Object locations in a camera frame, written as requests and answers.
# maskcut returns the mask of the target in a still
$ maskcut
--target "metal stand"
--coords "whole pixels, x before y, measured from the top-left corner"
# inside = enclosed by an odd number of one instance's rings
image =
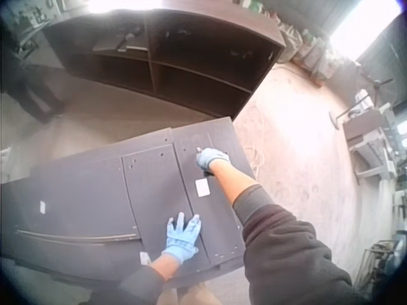
[[[349,107],[348,109],[346,109],[344,112],[342,112],[339,116],[337,116],[336,118],[334,118],[334,116],[332,115],[332,112],[329,112],[329,118],[331,119],[332,125],[336,128],[336,130],[339,130],[339,125],[338,125],[338,120],[344,116],[346,113],[348,113],[349,111],[352,110],[352,108],[356,107],[357,105],[359,105],[361,102],[363,102],[364,100],[366,100],[369,97],[369,95],[367,94],[364,98],[362,98],[360,101],[358,101],[356,104],[354,104],[353,106]]]
[[[373,89],[375,90],[375,98],[373,100],[373,107],[376,108],[376,103],[377,103],[377,96],[382,96],[380,94],[380,87],[383,85],[386,85],[388,83],[391,83],[393,81],[392,78],[386,80],[386,81],[373,81],[371,77],[365,75],[364,73],[361,73],[361,75],[368,80],[372,85],[373,85]],[[334,116],[332,115],[331,111],[329,112],[329,118],[331,119],[332,125],[335,127],[335,129],[339,130],[339,125],[338,125],[338,119],[342,116],[344,116],[346,113],[348,113],[349,111],[352,110],[352,108],[356,107],[357,105],[359,105],[361,102],[363,102],[364,100],[366,100],[369,97],[369,93],[362,98],[360,101],[358,101],[356,104],[350,106],[347,110],[345,110],[344,112],[342,112],[339,116],[337,116],[336,118],[334,118]]]

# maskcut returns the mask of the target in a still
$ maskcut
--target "hand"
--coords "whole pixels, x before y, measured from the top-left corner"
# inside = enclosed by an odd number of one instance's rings
[[[195,242],[201,230],[199,215],[194,215],[184,230],[184,213],[179,213],[177,226],[174,229],[174,219],[170,218],[167,225],[167,248],[162,254],[170,254],[182,264],[198,253]]]
[[[215,159],[222,159],[230,163],[229,156],[215,148],[205,148],[197,154],[198,166],[205,172],[212,173],[209,165]]]

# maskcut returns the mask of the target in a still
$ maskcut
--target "black sleeve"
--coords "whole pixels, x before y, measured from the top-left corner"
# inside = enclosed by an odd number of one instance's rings
[[[82,305],[155,305],[164,282],[153,268],[144,266],[119,287],[92,292],[89,301]]]
[[[260,185],[247,188],[233,208],[244,225],[252,304],[367,303],[349,274],[331,262],[314,227],[274,204]]]

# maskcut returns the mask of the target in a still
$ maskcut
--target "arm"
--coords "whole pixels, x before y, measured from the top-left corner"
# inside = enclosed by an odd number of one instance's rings
[[[252,304],[364,302],[353,291],[350,276],[331,262],[330,249],[317,240],[311,224],[276,205],[227,156],[213,158],[205,151],[198,154],[198,165],[214,174],[244,226],[245,275]]]
[[[94,292],[87,305],[99,304],[156,304],[163,285],[198,249],[194,246],[201,229],[199,215],[195,215],[184,229],[184,214],[179,213],[176,227],[171,218],[167,224],[167,247],[148,266],[143,266],[124,280],[120,286]]]

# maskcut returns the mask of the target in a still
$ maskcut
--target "concrete floor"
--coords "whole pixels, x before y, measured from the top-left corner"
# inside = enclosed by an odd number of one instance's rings
[[[67,105],[66,114],[41,126],[8,97],[2,100],[2,147],[13,144],[11,180],[26,177],[31,166],[142,133],[209,119],[166,102],[66,76],[52,78]],[[327,88],[317,89],[292,65],[271,71],[234,125],[247,157],[276,203],[311,222],[317,237],[332,249],[333,262],[354,279],[365,248],[391,237],[394,183],[372,177],[358,186],[342,131],[328,111],[346,105]],[[365,166],[355,161],[356,166]],[[14,268],[42,304],[77,304],[88,292],[61,287],[33,271]],[[209,281],[223,304],[249,304],[248,283],[240,269]]]

